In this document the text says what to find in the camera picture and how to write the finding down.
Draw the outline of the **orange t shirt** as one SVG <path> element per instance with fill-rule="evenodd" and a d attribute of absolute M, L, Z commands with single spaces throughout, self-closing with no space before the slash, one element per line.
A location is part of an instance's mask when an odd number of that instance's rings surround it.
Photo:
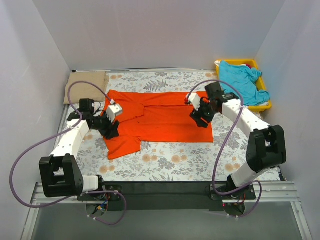
<path fill-rule="evenodd" d="M 212 126 L 198 127 L 190 117 L 193 106 L 185 104 L 185 92 L 138 93 L 110 90 L 123 113 L 118 136 L 105 139 L 110 160 L 139 152 L 142 142 L 213 143 Z"/>

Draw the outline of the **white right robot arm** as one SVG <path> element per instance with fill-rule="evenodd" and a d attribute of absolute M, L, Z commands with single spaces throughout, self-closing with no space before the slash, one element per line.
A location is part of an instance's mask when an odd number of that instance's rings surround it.
<path fill-rule="evenodd" d="M 216 186 L 212 187 L 217 195 L 228 196 L 253 184 L 260 175 L 286 162 L 285 133 L 280 125 L 270 125 L 246 108 L 243 96 L 235 87 L 232 87 L 232 93 L 225 93 L 221 89 L 221 80 L 210 79 L 205 83 L 205 97 L 200 97 L 191 89 L 184 102 L 193 106 L 190 117 L 198 127 L 208 127 L 217 113 L 233 122 L 217 157 L 222 156 L 225 145 L 236 127 L 248 138 L 245 163 L 228 176 L 223 192 Z"/>

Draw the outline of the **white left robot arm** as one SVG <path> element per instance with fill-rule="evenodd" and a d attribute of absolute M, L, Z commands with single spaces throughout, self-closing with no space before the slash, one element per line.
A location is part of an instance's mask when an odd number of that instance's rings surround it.
<path fill-rule="evenodd" d="M 94 100 L 80 100 L 79 108 L 67 119 L 68 132 L 62 135 L 50 156 L 42 157 L 39 161 L 42 187 L 47 198 L 80 196 L 103 189 L 100 175 L 81 173 L 77 154 L 90 130 L 99 131 L 107 140 L 117 137 L 120 122 L 116 117 L 122 113 L 122 107 L 114 100 L 102 115 L 95 115 Z"/>

